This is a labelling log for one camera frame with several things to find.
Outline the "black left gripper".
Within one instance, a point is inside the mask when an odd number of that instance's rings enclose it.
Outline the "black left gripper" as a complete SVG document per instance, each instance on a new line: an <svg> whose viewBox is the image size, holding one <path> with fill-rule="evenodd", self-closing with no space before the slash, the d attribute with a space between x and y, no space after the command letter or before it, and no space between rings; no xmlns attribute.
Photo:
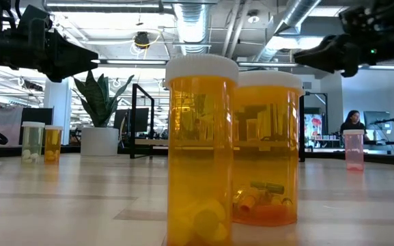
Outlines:
<svg viewBox="0 0 394 246"><path fill-rule="evenodd" d="M36 69L56 83L98 67L92 62L97 53L49 31L53 22L48 12L29 5L16 13L18 22L10 5L0 5L0 66Z"/></svg>

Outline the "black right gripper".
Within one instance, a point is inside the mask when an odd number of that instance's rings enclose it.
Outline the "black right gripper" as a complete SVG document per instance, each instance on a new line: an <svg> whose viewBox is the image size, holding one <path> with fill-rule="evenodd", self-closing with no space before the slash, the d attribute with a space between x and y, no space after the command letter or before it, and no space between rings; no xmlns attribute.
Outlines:
<svg viewBox="0 0 394 246"><path fill-rule="evenodd" d="M383 62L384 13L385 5L354 6L342 11L339 19L344 34L325 36L316 47L295 53L295 63L329 73L342 71L343 77L353 77L358 65Z"/></svg>

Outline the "small orange pill bottle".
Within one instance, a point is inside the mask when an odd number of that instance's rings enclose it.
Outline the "small orange pill bottle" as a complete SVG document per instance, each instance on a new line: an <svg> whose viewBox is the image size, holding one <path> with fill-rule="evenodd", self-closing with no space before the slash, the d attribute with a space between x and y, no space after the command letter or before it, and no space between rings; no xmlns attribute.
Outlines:
<svg viewBox="0 0 394 246"><path fill-rule="evenodd" d="M166 246L230 246L233 97L238 65L196 54L167 62Z"/></svg>
<svg viewBox="0 0 394 246"><path fill-rule="evenodd" d="M58 164L61 150L62 126L45 126L44 163Z"/></svg>

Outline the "clear pill bottle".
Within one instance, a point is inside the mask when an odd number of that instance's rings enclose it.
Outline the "clear pill bottle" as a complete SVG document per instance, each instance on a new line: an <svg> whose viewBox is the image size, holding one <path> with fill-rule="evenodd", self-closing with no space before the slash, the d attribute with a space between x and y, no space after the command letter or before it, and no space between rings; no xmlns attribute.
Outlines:
<svg viewBox="0 0 394 246"><path fill-rule="evenodd" d="M23 141L22 141L22 164L38 164L42 153L42 140L45 123L28 122L22 123Z"/></svg>

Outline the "small pink pill bottle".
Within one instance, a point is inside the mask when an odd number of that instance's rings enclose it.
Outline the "small pink pill bottle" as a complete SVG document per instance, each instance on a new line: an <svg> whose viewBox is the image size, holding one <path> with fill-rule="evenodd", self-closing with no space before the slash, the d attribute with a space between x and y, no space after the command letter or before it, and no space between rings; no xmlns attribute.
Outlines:
<svg viewBox="0 0 394 246"><path fill-rule="evenodd" d="M361 172L364 170L363 135L363 130L343 132L347 170Z"/></svg>

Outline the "black partition panel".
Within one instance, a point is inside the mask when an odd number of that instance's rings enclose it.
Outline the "black partition panel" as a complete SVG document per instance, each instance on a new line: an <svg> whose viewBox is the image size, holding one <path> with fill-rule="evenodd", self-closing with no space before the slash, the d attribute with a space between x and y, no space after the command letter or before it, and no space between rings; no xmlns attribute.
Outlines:
<svg viewBox="0 0 394 246"><path fill-rule="evenodd" d="M23 122L42 122L53 124L53 108L24 108L21 117Z"/></svg>

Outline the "person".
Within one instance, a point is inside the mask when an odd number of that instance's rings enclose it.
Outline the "person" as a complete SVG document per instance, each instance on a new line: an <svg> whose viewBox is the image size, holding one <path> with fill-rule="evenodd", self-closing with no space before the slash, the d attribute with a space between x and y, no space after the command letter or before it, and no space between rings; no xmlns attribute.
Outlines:
<svg viewBox="0 0 394 246"><path fill-rule="evenodd" d="M369 141L366 126L360 121L360 113L357 110L351 110L348 113L344 123L340 126L340 134L343 135L345 130L362 130L363 139Z"/></svg>

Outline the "grey computer monitor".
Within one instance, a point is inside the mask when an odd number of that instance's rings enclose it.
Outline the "grey computer monitor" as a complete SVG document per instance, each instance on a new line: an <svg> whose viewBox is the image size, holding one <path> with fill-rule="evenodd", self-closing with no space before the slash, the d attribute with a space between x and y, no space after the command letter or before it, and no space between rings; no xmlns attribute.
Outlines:
<svg viewBox="0 0 394 246"><path fill-rule="evenodd" d="M388 111L364 111L363 117L367 130L392 130L391 114Z"/></svg>

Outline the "green plant in white pot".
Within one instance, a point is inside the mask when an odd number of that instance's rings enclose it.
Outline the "green plant in white pot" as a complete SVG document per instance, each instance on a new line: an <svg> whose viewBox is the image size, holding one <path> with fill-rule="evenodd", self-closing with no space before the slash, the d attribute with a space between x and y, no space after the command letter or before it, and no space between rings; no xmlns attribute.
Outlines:
<svg viewBox="0 0 394 246"><path fill-rule="evenodd" d="M115 156L118 148L118 130L109 127L111 116L117 111L120 96L133 80L129 76L127 82L119 87L114 95L110 95L109 78L104 74L98 78L93 72L87 72L84 81L74 80L77 96L84 110L90 116L93 126L81 129L81 155L83 156Z"/></svg>

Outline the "white cloth banner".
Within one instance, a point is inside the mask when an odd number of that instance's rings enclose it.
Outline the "white cloth banner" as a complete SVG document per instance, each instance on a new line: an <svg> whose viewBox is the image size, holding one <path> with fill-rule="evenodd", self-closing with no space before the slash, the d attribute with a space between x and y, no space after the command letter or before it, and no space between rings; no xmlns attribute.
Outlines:
<svg viewBox="0 0 394 246"><path fill-rule="evenodd" d="M19 106L0 107L0 133L8 139L5 147L19 146L22 112Z"/></svg>

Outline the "black computer monitor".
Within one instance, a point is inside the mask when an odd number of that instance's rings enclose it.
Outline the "black computer monitor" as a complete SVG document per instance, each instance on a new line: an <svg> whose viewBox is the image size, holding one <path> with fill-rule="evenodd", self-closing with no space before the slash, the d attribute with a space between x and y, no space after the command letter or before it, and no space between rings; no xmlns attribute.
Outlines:
<svg viewBox="0 0 394 246"><path fill-rule="evenodd" d="M148 108L139 108L135 110L135 119L132 119L131 109L118 109L115 112L113 128L121 129L122 134L131 135L132 126L135 126L135 133L146 133L148 128Z"/></svg>

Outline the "large orange bottle with capsules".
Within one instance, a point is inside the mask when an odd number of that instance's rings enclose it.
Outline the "large orange bottle with capsules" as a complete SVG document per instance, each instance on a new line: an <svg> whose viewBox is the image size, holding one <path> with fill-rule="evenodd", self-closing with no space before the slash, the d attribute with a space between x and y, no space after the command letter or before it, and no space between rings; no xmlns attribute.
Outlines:
<svg viewBox="0 0 394 246"><path fill-rule="evenodd" d="M301 80L288 72L240 72L234 95L233 220L295 223Z"/></svg>

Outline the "silver ribbed air duct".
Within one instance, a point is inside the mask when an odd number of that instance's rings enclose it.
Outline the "silver ribbed air duct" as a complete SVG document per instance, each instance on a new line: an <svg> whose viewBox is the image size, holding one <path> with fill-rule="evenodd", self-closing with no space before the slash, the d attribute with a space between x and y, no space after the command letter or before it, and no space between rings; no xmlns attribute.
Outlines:
<svg viewBox="0 0 394 246"><path fill-rule="evenodd" d="M199 3L173 4L176 27L183 55L207 53L210 5Z"/></svg>
<svg viewBox="0 0 394 246"><path fill-rule="evenodd" d="M280 50L270 45L275 37L282 31L294 28L298 33L302 22L319 5L321 0L288 0L286 9L273 16L266 27L266 43L261 51L254 57L255 62L269 62Z"/></svg>

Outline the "colourful wall poster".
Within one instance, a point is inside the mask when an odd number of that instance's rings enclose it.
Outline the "colourful wall poster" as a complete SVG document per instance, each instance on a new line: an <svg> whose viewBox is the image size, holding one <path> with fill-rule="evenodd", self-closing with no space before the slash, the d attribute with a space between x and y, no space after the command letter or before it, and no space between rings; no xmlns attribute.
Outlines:
<svg viewBox="0 0 394 246"><path fill-rule="evenodd" d="M305 137L313 138L322 134L323 119L321 114L305 114Z"/></svg>

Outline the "wooden shelf with black frame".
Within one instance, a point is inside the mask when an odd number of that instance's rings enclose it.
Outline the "wooden shelf with black frame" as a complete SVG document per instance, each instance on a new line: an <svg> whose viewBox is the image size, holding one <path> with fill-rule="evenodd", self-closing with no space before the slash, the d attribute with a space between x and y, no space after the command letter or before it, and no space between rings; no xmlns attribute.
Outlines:
<svg viewBox="0 0 394 246"><path fill-rule="evenodd" d="M312 108L305 106L306 97L314 96L316 97L323 105L324 108ZM299 106L299 124L300 127L305 127L305 114L321 114L323 119L323 127L321 135L329 135L329 124L328 124L328 94L321 92L309 92L306 91L304 96L300 97L300 106ZM310 152L313 152L313 147L307 147L307 143L309 140L314 140L313 138L306 138L304 133L300 134L300 137L305 138L305 142L300 144L299 150L299 161L304 162L306 158L309 158L309 155L306 154L307 149ZM135 138L135 145L144 145L144 146L168 146L168 139L144 139L144 138Z"/></svg>

